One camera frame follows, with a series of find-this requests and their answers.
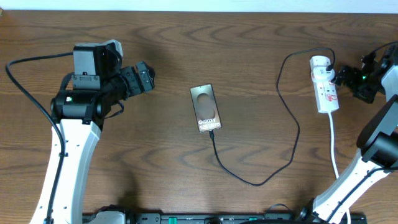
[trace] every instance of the white cable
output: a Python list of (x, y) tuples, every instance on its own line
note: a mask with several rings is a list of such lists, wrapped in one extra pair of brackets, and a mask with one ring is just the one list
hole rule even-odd
[[(328, 112), (329, 115), (329, 123), (330, 123), (330, 157), (331, 164), (333, 166), (333, 170), (335, 171), (336, 179), (338, 179), (338, 169), (335, 161), (335, 128), (333, 126), (333, 118), (331, 117), (331, 112)], [(347, 224), (351, 224), (351, 215), (349, 214), (349, 210), (346, 211), (347, 214)]]

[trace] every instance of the white wall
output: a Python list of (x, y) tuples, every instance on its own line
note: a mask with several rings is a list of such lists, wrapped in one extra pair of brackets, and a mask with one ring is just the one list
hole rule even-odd
[(3, 9), (398, 13), (397, 0), (0, 0)]

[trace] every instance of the wood grain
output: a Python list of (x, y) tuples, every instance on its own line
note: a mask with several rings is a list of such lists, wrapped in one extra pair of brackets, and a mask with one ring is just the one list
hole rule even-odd
[[(125, 102), (105, 122), (93, 156), (85, 212), (113, 204), (163, 212), (263, 212), (274, 203), (300, 209), (334, 181), (329, 124), (315, 106), (308, 60), (285, 66), (280, 89), (301, 125), (294, 162), (263, 187), (250, 187), (217, 165), (207, 134), (199, 134), (189, 88), (212, 83), (223, 128), (216, 143), (225, 166), (260, 182), (290, 157), (297, 128), (275, 92), (289, 53), (312, 47), (336, 51), (360, 66), (373, 48), (398, 38), (398, 17), (365, 14), (6, 11), (0, 17), (0, 64), (72, 51), (78, 42), (117, 39), (124, 65), (145, 60), (156, 88)], [(49, 109), (73, 59), (27, 62), (16, 78)], [(333, 113), (339, 170), (351, 161), (356, 138), (384, 104), (367, 105), (339, 88)], [(50, 125), (0, 71), (0, 223), (30, 221), (50, 155)], [(352, 207), (369, 223), (397, 223), (398, 178), (392, 174)]]

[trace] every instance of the electrical socket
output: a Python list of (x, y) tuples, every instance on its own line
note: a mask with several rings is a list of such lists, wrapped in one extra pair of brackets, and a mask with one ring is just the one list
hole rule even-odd
[(326, 71), (328, 65), (330, 59), (325, 56), (314, 56), (310, 60), (311, 79), (319, 113), (328, 113), (339, 108), (336, 86), (330, 81), (335, 77), (335, 71)]

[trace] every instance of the power strip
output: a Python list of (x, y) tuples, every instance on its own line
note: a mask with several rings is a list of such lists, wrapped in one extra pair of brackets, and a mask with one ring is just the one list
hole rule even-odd
[(325, 56), (314, 56), (310, 60), (311, 79), (319, 113), (329, 113), (339, 108), (336, 86), (330, 81), (335, 77), (335, 71), (327, 71), (329, 65), (330, 59)]

